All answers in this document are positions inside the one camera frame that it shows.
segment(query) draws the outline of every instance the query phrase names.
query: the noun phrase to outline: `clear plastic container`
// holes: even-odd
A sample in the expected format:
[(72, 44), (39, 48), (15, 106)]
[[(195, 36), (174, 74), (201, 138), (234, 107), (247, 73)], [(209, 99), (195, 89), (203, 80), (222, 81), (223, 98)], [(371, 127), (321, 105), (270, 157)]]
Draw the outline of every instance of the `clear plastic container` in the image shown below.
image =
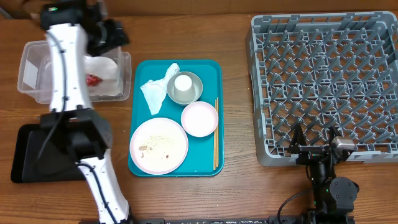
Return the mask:
[[(129, 98), (131, 89), (131, 57), (121, 48), (110, 50), (102, 55), (118, 65), (120, 94), (116, 96), (91, 95), (91, 101), (122, 101)], [(98, 86), (89, 87), (89, 92), (96, 92)], [(38, 103), (50, 103), (52, 97), (51, 54), (46, 40), (25, 44), (19, 65), (18, 90), (36, 99)]]

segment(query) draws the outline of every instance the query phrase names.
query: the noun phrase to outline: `gray dish rack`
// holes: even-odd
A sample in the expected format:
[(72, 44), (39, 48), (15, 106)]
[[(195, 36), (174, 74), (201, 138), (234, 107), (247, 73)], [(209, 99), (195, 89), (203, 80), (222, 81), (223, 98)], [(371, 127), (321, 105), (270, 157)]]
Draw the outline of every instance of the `gray dish rack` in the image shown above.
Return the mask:
[(255, 16), (246, 39), (257, 159), (295, 165), (334, 125), (356, 143), (349, 161), (398, 162), (398, 23), (391, 12)]

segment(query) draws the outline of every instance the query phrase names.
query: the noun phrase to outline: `blue tray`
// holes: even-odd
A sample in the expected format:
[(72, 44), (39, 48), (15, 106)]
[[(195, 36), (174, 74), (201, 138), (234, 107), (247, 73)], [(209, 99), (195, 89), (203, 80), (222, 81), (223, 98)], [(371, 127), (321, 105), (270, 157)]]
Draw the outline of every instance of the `blue tray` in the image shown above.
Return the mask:
[(148, 104), (140, 87), (148, 80), (158, 80), (165, 76), (166, 70), (172, 63), (177, 63), (182, 72), (193, 72), (203, 82), (203, 93), (199, 101), (215, 105), (219, 101), (219, 163), (213, 170), (214, 134), (204, 138), (196, 138), (189, 134), (188, 154), (184, 162), (175, 171), (164, 175), (151, 175), (140, 170), (129, 156), (129, 168), (139, 177), (204, 177), (218, 174), (224, 166), (224, 113), (223, 113), (223, 84), (221, 67), (213, 60), (146, 60), (138, 65), (134, 81), (134, 98), (132, 102), (132, 118), (130, 139), (134, 131), (143, 122), (152, 118), (169, 118), (181, 124), (181, 113), (184, 106), (174, 103), (167, 95), (162, 108), (156, 115), (151, 115)]

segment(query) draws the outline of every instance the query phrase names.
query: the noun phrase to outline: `small bowl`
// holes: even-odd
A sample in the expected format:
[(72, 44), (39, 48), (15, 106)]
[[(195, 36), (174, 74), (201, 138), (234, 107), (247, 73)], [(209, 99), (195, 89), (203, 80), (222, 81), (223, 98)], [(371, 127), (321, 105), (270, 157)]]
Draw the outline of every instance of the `small bowl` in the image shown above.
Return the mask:
[(218, 125), (218, 113), (209, 103), (197, 101), (184, 108), (181, 114), (184, 130), (195, 137), (213, 133)]
[[(193, 89), (195, 90), (195, 96), (192, 97), (191, 100), (180, 100), (176, 97), (176, 91), (178, 94), (184, 94), (184, 92), (178, 91), (175, 87), (175, 79), (180, 75), (186, 75), (191, 78)], [(179, 105), (188, 105), (190, 103), (195, 102), (199, 99), (201, 93), (203, 91), (203, 84), (200, 78), (192, 72), (178, 72), (175, 74), (167, 84), (167, 94), (172, 99), (172, 101), (178, 103)]]

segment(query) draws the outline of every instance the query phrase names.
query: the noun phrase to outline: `wooden chopstick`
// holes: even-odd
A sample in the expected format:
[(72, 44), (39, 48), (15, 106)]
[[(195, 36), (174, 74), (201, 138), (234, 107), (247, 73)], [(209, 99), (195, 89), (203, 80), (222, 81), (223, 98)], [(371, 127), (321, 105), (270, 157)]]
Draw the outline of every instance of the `wooden chopstick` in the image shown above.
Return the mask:
[[(218, 101), (218, 97), (216, 99), (216, 111), (217, 111), (217, 116), (220, 117), (218, 115), (218, 105), (219, 105), (219, 101)], [(219, 160), (219, 153), (220, 150), (218, 150), (218, 138), (219, 138), (219, 133), (218, 133), (218, 124), (217, 124), (217, 128), (216, 128), (216, 167), (218, 167), (218, 160)]]
[(217, 154), (217, 128), (214, 130), (213, 170), (216, 170), (216, 158), (217, 158), (216, 154)]

